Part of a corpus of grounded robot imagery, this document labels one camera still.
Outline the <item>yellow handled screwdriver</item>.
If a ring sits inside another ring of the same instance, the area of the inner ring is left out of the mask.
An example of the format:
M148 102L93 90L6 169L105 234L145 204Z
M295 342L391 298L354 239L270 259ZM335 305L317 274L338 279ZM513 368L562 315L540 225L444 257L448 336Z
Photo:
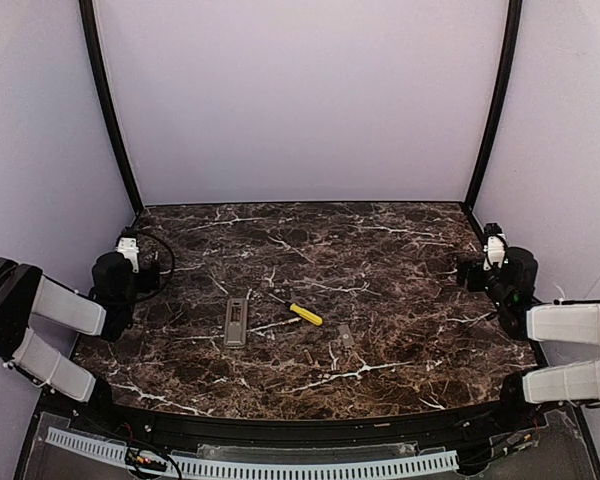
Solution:
M269 297L285 305L289 311L293 312L299 318L306 320L315 326L321 326L323 324L323 319L319 315L299 306L297 303L283 300L271 293L269 293Z

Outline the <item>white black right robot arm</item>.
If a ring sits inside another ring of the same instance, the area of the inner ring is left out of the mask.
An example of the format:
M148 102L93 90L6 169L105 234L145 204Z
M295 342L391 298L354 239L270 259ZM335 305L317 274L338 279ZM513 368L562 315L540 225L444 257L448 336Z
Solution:
M600 300L535 299L538 262L523 248L488 248L482 260L462 258L456 282L493 303L501 328L514 340L593 345L600 349ZM600 403L600 355L593 360L515 372L503 381L500 402L513 410L559 402Z

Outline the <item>grey battery cover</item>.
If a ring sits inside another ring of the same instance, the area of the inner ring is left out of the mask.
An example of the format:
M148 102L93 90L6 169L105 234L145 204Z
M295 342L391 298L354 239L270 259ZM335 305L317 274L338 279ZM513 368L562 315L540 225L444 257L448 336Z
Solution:
M345 348L352 348L355 344L351 330L348 325L341 324L337 327L339 338Z

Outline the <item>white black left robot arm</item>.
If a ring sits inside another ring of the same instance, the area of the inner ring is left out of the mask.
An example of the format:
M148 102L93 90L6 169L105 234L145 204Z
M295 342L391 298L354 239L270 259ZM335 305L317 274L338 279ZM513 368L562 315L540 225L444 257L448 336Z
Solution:
M133 324L136 304L162 286L160 265L136 268L119 252L101 255L84 296L46 276L42 269L0 257L0 359L31 381L94 408L112 402L108 382L77 365L30 326L43 317L83 335L117 341Z

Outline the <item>grey remote control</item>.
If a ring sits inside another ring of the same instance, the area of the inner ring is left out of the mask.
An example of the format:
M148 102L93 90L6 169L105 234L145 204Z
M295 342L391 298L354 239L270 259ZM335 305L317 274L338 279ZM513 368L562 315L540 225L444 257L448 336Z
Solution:
M227 302L223 344L227 349L242 348L246 345L248 321L248 300L231 298Z

